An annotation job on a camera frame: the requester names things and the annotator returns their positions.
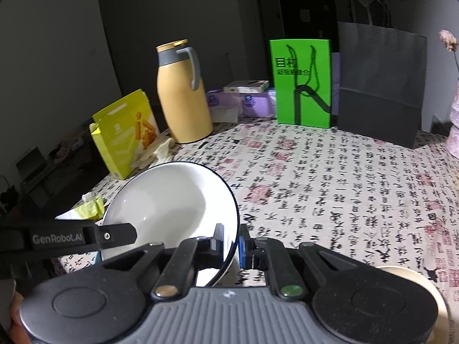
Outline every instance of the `human hand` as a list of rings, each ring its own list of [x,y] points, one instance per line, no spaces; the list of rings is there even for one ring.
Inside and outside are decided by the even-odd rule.
[[[18,292],[14,293],[13,302],[11,303],[11,329],[10,338],[15,344],[31,344],[30,338],[26,329],[22,325],[21,317],[19,316],[19,308],[21,307],[24,298]]]

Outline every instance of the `small white box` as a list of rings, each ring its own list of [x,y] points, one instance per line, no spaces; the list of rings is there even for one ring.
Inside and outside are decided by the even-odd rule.
[[[238,80],[223,88],[224,93],[264,93],[269,86],[267,80]]]

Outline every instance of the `yellow thermos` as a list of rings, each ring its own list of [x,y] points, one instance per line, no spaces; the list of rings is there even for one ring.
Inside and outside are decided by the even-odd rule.
[[[158,96],[172,137],[198,141],[212,133],[199,60],[188,40],[170,42],[158,51]]]

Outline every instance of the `beige plate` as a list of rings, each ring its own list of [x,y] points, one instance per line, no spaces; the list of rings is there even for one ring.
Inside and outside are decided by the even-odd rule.
[[[446,344],[448,342],[449,330],[448,309],[446,308],[446,304],[442,295],[435,288],[435,286],[426,277],[408,268],[403,268],[401,266],[383,265],[378,266],[378,269],[416,282],[432,294],[435,301],[437,302],[438,318],[437,322],[435,322],[435,327],[429,337],[429,340],[427,341],[427,344]]]

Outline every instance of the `pink vase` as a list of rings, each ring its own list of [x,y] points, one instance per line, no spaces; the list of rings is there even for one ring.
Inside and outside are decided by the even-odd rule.
[[[451,105],[451,114],[449,115],[449,118],[451,119],[453,126],[449,131],[446,148],[452,156],[459,159],[459,79],[454,101]]]

